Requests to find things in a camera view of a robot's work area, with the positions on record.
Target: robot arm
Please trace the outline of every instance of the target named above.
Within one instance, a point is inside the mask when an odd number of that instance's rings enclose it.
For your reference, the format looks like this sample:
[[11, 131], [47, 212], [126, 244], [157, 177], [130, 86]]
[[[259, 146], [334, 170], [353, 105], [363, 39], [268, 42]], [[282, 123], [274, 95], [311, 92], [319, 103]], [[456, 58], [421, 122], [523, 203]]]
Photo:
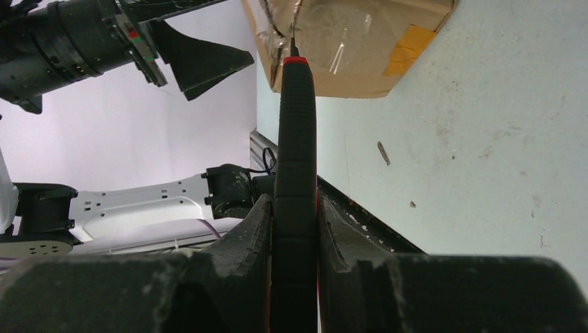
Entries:
[[[168, 221], [242, 219], [261, 195], [251, 171], [225, 164], [166, 184], [76, 191], [65, 185], [13, 184], [0, 151], [0, 258], [63, 255], [78, 244]], [[13, 235], [15, 216], [21, 223]]]
[[0, 150], [0, 234], [12, 225], [18, 205], [19, 191], [10, 180], [2, 150]]
[[202, 175], [167, 184], [111, 192], [80, 191], [71, 199], [69, 232], [81, 242], [137, 226], [184, 219], [213, 219], [205, 204], [208, 182]]

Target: white wall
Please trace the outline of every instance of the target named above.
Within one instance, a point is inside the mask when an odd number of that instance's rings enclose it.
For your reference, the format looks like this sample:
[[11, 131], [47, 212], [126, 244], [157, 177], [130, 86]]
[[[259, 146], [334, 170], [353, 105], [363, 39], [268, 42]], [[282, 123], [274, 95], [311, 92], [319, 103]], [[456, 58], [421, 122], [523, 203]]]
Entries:
[[[239, 0], [168, 22], [191, 37], [255, 50]], [[171, 69], [160, 66], [169, 82], [163, 88], [149, 85], [130, 64], [46, 94], [40, 116], [0, 101], [0, 145], [12, 180], [100, 191], [169, 182], [223, 163], [248, 166], [249, 132], [255, 127], [254, 67], [187, 102]], [[228, 225], [217, 224], [221, 229]], [[194, 221], [178, 221], [100, 244], [204, 230]]]
[[587, 17], [586, 0], [461, 0], [389, 96], [317, 99], [318, 173], [428, 253], [551, 257], [588, 291]]

